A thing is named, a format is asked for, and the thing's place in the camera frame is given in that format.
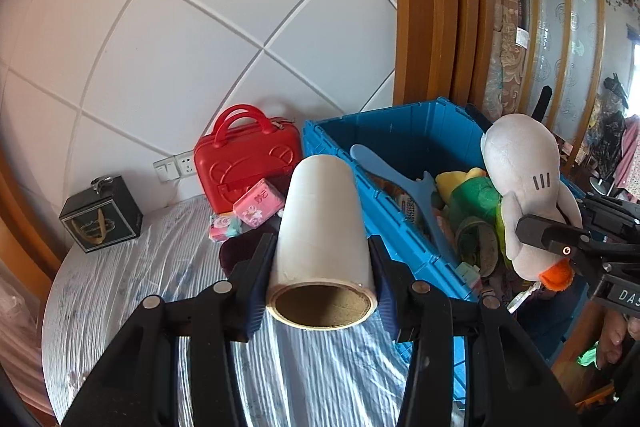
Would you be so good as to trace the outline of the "person right hand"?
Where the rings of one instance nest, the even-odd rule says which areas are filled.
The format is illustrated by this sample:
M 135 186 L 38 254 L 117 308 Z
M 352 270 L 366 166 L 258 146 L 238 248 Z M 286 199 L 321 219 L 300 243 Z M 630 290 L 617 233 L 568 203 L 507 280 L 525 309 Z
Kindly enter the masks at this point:
M 623 353 L 623 341 L 627 336 L 639 340 L 640 320 L 638 317 L 626 319 L 620 312 L 606 311 L 596 354 L 598 369 L 604 369 L 605 366 L 620 361 Z

